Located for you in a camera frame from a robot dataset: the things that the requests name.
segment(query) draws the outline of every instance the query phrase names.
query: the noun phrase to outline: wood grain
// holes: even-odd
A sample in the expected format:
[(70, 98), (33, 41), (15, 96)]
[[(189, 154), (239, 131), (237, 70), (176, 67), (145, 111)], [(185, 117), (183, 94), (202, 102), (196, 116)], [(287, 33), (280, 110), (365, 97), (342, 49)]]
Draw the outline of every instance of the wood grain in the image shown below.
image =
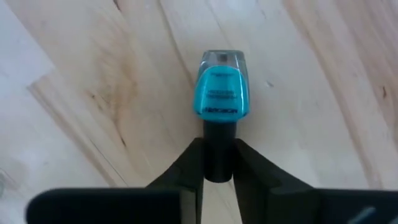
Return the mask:
[[(316, 187), (398, 189), (395, 0), (0, 0), (0, 12), (0, 223), (23, 223), (43, 190), (161, 174), (201, 135), (192, 96), (208, 49), (245, 53), (252, 113), (238, 135), (262, 155)], [(205, 183), (204, 223), (241, 223), (233, 189)]]

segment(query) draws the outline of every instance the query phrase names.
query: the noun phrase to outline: wooden board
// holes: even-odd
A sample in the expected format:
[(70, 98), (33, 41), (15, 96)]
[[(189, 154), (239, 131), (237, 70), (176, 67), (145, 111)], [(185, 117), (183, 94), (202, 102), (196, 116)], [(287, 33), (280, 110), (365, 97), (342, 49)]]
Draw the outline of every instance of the wooden board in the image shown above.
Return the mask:
[[(208, 49), (244, 51), (238, 134), (262, 155), (316, 187), (398, 189), (397, 15), (393, 0), (1, 0), (0, 223), (43, 190), (161, 174), (201, 134)], [(205, 183), (203, 222), (241, 223), (232, 183)]]

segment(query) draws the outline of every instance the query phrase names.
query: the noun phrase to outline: wooden floor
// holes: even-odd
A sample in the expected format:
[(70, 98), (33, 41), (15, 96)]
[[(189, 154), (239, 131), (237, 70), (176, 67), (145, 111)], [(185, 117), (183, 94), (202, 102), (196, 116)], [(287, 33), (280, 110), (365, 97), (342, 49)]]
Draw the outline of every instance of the wooden floor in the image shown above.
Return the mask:
[[(203, 51), (246, 55), (239, 137), (316, 187), (398, 189), (396, 0), (0, 0), (0, 223), (54, 187), (145, 186), (201, 134)], [(204, 223), (241, 223), (205, 183)]]

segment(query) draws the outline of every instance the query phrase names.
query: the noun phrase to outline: black holder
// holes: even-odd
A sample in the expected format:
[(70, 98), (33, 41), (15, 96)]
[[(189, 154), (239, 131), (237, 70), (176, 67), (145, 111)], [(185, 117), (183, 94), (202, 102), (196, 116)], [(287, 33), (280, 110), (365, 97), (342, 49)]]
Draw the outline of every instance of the black holder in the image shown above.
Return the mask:
[[(27, 222), (199, 224), (203, 177), (207, 173), (210, 179), (224, 181), (230, 170), (244, 224), (398, 221), (398, 192), (316, 189), (240, 139), (232, 140), (228, 151), (209, 151), (214, 146), (217, 143), (194, 139), (169, 169), (143, 189), (58, 189), (42, 193), (29, 204)], [(207, 164), (226, 154), (231, 159), (222, 162), (227, 168)]]

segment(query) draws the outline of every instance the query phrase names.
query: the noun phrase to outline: light wood surface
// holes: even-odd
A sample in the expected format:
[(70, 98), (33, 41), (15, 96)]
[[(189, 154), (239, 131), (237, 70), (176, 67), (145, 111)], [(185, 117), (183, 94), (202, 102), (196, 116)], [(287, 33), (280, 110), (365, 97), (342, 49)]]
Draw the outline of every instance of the light wood surface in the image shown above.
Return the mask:
[[(0, 223), (54, 187), (145, 186), (201, 134), (208, 49), (246, 55), (239, 137), (316, 187), (398, 189), (398, 1), (0, 0)], [(204, 223), (241, 223), (205, 183)]]

